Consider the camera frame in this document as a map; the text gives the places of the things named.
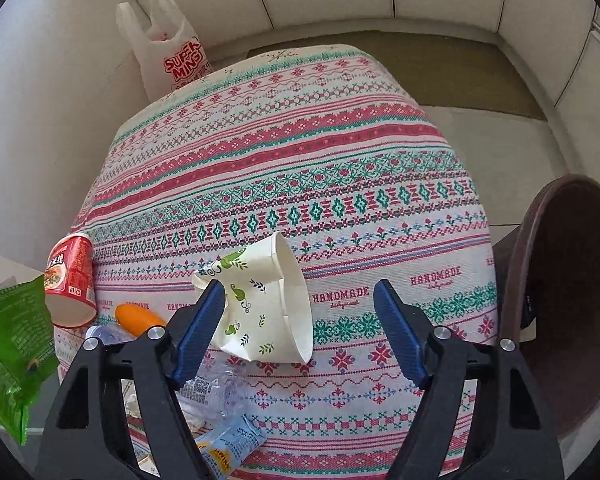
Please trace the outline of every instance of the crumpled paper cup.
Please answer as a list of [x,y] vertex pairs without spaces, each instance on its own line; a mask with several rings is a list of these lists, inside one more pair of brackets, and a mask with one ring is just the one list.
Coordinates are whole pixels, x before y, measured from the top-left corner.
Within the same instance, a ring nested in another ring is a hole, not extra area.
[[224,285],[226,306],[211,344],[246,361],[307,364],[314,346],[302,270],[279,232],[208,264],[192,279]]

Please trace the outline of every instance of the metal screw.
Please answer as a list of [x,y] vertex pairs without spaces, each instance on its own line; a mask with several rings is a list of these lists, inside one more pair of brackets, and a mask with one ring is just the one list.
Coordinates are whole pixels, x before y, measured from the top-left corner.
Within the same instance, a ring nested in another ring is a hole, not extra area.
[[433,329],[433,335],[438,339],[449,339],[451,337],[451,330],[446,326],[437,326]]
[[87,339],[87,341],[82,343],[82,347],[85,350],[93,350],[94,348],[96,348],[96,346],[98,346],[98,343],[99,341],[97,337],[90,337]]
[[164,327],[152,326],[146,334],[149,339],[160,339],[164,335]]
[[513,352],[516,349],[516,344],[511,339],[504,338],[500,340],[500,348],[505,352]]

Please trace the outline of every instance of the red paper cup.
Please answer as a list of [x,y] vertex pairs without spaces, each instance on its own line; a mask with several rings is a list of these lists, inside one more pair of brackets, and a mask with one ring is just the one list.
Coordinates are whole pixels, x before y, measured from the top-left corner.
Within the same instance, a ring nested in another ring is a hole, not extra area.
[[92,254],[91,239],[84,233],[65,236],[51,251],[45,294],[54,325],[77,328],[96,316]]

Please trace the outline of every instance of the green snack bag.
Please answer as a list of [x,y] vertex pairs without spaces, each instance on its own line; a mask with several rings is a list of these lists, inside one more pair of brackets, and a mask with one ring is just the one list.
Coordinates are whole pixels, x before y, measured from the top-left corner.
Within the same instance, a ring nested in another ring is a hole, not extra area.
[[0,424],[21,446],[29,406],[58,367],[44,279],[0,290]]

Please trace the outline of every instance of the brown leather chair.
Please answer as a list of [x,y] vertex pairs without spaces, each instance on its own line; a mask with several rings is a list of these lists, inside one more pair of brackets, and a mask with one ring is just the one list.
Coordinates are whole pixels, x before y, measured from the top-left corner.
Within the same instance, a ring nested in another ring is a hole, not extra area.
[[526,297],[537,337],[520,349],[565,436],[600,403],[600,184],[547,184],[493,251],[500,337],[519,341]]

